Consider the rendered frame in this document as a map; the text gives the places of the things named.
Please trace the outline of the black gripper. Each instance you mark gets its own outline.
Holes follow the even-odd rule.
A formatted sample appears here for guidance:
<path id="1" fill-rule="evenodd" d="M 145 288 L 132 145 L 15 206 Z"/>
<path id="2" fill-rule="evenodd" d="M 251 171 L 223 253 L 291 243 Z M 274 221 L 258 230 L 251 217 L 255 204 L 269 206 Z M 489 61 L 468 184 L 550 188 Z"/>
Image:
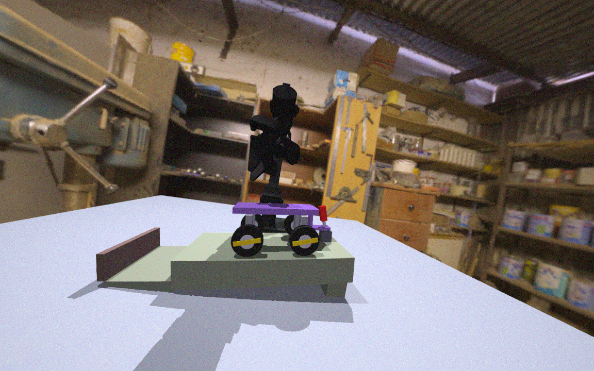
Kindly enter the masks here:
<path id="1" fill-rule="evenodd" d="M 273 155 L 278 157 L 280 136 L 287 137 L 287 131 L 278 121 L 261 114 L 254 115 L 250 120 L 252 131 L 262 131 L 258 136 L 251 136 L 249 160 L 247 170 L 250 171 L 250 181 L 255 181 L 262 173 L 274 176 L 277 172 L 277 162 Z"/>

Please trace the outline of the red-headed pin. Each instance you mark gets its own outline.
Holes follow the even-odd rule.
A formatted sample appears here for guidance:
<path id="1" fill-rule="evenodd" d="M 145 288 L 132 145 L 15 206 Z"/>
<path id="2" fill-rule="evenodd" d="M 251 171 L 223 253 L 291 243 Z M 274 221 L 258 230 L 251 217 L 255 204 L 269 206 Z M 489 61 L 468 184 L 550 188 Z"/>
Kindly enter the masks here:
<path id="1" fill-rule="evenodd" d="M 327 208 L 325 205 L 321 205 L 321 206 L 319 206 L 319 210 L 320 210 L 320 221 L 322 221 L 323 227 L 327 227 L 326 226 Z"/>

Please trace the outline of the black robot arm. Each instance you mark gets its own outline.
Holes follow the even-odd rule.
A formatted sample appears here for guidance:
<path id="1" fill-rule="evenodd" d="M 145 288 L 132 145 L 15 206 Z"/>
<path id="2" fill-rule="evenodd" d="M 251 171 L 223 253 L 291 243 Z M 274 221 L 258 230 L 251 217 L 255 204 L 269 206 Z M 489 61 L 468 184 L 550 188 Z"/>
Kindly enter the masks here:
<path id="1" fill-rule="evenodd" d="M 273 99 L 270 100 L 273 120 L 278 121 L 285 128 L 289 137 L 280 136 L 278 138 L 278 141 L 280 141 L 279 155 L 278 157 L 273 155 L 273 160 L 277 162 L 277 172 L 274 176 L 270 175 L 269 183 L 261 193 L 260 204 L 283 204 L 281 188 L 278 185 L 282 159 L 285 159 L 291 165 L 299 161 L 300 147 L 291 140 L 290 132 L 293 117 L 299 114 L 300 109 L 298 105 L 295 105 L 296 97 L 297 92 L 294 88 L 291 88 L 289 83 L 283 83 L 273 88 Z M 275 228 L 276 214 L 262 214 L 261 216 L 265 222 L 264 226 Z"/>

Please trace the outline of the purple-topped wheeled trolley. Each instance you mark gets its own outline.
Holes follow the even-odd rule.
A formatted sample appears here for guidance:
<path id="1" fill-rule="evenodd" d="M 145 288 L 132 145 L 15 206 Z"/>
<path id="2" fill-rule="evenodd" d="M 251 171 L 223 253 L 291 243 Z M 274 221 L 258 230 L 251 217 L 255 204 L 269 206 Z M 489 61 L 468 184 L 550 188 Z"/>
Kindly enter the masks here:
<path id="1" fill-rule="evenodd" d="M 320 215 L 320 210 L 309 204 L 238 202 L 233 207 L 233 214 L 245 214 L 231 238 L 233 250 L 242 257 L 254 256 L 262 249 L 265 222 L 261 214 L 289 214 L 284 221 L 284 228 L 290 235 L 292 250 L 300 256 L 311 255 L 320 246 L 320 236 L 316 230 L 332 229 L 328 225 L 313 225 L 313 216 Z"/>

